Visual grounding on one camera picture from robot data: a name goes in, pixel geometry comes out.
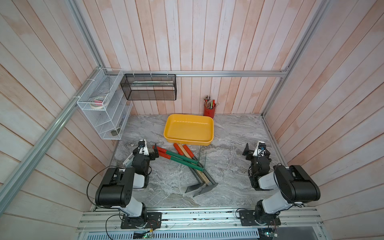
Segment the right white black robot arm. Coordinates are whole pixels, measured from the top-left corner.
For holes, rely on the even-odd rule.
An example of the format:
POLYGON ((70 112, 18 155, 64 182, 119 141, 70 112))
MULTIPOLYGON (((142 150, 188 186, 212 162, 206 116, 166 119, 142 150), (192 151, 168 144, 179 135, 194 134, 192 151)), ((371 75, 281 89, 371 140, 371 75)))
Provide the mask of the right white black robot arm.
POLYGON ((247 144, 243 156, 251 162, 248 176, 254 190, 277 190, 271 197, 258 201, 254 216, 259 224, 265 224, 293 206, 320 199, 320 188, 301 166, 277 164, 270 171, 272 160, 265 142, 259 141, 255 150, 247 144))

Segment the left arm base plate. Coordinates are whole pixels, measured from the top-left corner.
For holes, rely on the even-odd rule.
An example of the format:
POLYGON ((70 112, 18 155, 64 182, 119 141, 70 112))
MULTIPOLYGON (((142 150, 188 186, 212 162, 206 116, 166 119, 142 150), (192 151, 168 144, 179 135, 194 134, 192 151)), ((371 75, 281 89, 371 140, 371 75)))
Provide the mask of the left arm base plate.
POLYGON ((159 229, 162 224, 162 213, 150 212, 143 213, 140 217, 124 216, 121 224, 121 229, 159 229))

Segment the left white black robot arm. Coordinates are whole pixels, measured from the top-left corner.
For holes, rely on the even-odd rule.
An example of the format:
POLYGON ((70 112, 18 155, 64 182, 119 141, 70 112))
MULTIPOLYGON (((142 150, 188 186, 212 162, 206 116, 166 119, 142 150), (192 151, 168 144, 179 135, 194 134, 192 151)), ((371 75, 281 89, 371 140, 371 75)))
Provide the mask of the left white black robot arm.
POLYGON ((134 189, 145 189, 149 184, 152 168, 150 162, 159 157, 157 146, 148 149, 137 148, 133 151, 130 167, 120 169, 108 167, 95 195, 95 204, 101 208, 119 209, 126 218, 147 220, 144 203, 133 197, 134 189))

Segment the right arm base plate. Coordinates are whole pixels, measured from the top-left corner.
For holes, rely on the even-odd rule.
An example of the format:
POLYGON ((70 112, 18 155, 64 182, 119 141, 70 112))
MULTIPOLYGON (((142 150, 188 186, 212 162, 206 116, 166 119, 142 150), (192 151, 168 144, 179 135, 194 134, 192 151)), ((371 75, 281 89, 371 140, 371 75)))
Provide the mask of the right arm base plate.
POLYGON ((280 226, 281 221, 278 215, 270 215, 264 212, 256 212, 254 210, 241 209, 237 211, 238 218, 242 226, 280 226))

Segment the green hoe red grip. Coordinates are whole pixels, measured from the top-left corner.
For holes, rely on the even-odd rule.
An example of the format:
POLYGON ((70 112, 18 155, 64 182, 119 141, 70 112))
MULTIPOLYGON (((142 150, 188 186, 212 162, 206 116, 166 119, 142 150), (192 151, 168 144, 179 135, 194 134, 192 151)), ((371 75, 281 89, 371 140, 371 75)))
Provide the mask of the green hoe red grip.
POLYGON ((167 155, 170 155, 172 157, 176 157, 176 158, 179 158, 181 160, 184 160, 184 161, 187 161, 189 163, 192 163, 192 164, 195 164, 198 166, 199 162, 196 161, 196 160, 193 160, 193 159, 190 159, 188 157, 185 157, 185 156, 182 156, 182 155, 179 155, 177 153, 174 153, 174 152, 171 152, 171 151, 168 151, 168 150, 165 150, 163 148, 158 148, 158 147, 153 147, 154 150, 157 150, 158 152, 162 152, 162 153, 165 153, 167 155))
POLYGON ((200 171, 200 172, 203 172, 203 171, 204 171, 204 168, 202 168, 202 167, 199 167, 199 166, 197 166, 197 165, 195 165, 195 164, 192 164, 192 163, 189 163, 189 162, 187 162, 187 161, 181 160, 181 159, 179 159, 179 158, 172 157, 172 156, 167 155, 167 154, 165 154, 165 153, 159 152, 159 156, 161 156, 161 157, 163 157, 163 158, 166 158, 166 159, 169 159, 169 160, 171 160, 171 161, 177 162, 177 163, 179 163, 179 164, 188 166, 188 167, 190 167, 190 168, 192 168, 192 169, 195 169, 195 170, 198 170, 198 171, 200 171))

